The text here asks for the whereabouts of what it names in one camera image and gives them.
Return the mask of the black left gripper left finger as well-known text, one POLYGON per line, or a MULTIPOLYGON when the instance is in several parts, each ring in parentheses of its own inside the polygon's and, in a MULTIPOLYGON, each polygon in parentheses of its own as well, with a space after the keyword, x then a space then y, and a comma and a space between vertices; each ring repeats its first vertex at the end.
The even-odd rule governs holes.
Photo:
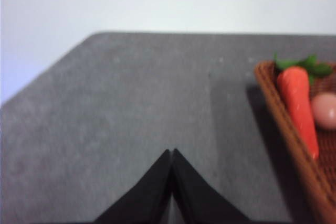
POLYGON ((141 179, 94 223, 159 223, 170 197, 171 152, 165 150, 141 179))

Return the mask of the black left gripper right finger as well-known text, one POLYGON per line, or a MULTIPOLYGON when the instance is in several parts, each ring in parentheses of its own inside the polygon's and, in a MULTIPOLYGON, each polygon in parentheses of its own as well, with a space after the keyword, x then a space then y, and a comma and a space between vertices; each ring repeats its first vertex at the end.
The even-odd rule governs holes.
POLYGON ((186 223, 250 222, 210 186, 177 149, 172 154, 172 179, 172 192, 186 223))

